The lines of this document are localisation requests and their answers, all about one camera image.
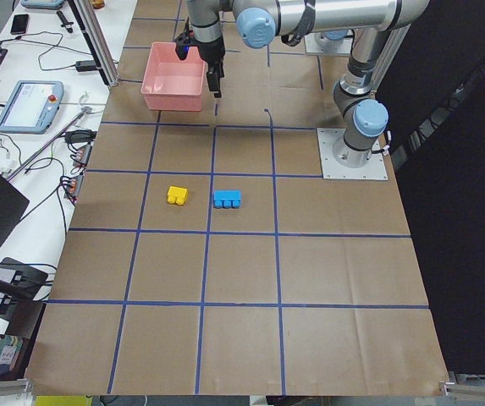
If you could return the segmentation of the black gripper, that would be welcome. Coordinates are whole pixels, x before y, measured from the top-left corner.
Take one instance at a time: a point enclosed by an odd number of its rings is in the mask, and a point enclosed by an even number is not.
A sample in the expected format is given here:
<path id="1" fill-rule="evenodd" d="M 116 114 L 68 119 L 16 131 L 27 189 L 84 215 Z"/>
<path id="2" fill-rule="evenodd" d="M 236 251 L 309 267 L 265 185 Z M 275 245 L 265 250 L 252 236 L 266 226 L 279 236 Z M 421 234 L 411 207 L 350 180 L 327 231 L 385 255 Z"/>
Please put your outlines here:
<path id="1" fill-rule="evenodd" d="M 221 98 L 220 81 L 224 77 L 223 58 L 225 46 L 221 25 L 197 26 L 193 25 L 194 39 L 201 59 L 208 65 L 208 90 L 215 98 Z"/>

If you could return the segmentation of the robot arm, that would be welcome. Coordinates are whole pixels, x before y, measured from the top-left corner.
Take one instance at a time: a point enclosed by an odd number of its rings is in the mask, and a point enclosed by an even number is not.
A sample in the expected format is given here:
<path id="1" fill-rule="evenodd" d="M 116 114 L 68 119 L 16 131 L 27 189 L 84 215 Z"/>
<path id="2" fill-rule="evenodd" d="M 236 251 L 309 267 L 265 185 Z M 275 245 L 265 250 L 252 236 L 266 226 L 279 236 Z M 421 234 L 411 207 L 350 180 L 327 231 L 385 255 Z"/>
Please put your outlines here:
<path id="1" fill-rule="evenodd" d="M 241 40 L 261 49 L 279 39 L 287 47 L 303 43 L 310 55 L 346 56 L 346 72 L 336 81 L 333 99 L 346 129 L 331 148 L 335 161 L 364 167 L 375 155 L 389 120 L 386 107 L 370 98 L 372 74 L 396 29 L 401 1 L 189 1 L 189 16 L 175 39 L 178 58 L 195 48 L 207 64 L 207 83 L 221 97 L 226 53 L 221 15 L 231 13 Z"/>

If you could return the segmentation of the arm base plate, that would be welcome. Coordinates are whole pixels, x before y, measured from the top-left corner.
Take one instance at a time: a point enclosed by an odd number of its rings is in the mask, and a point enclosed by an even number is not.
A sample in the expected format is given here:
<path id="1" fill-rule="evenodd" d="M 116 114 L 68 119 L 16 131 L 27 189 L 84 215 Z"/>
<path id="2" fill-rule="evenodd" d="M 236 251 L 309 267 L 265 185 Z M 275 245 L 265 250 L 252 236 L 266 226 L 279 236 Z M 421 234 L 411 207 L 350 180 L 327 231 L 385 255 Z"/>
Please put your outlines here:
<path id="1" fill-rule="evenodd" d="M 322 177 L 343 181 L 387 181 L 389 176 L 381 153 L 355 151 L 344 142 L 345 129 L 318 128 L 317 138 Z"/>

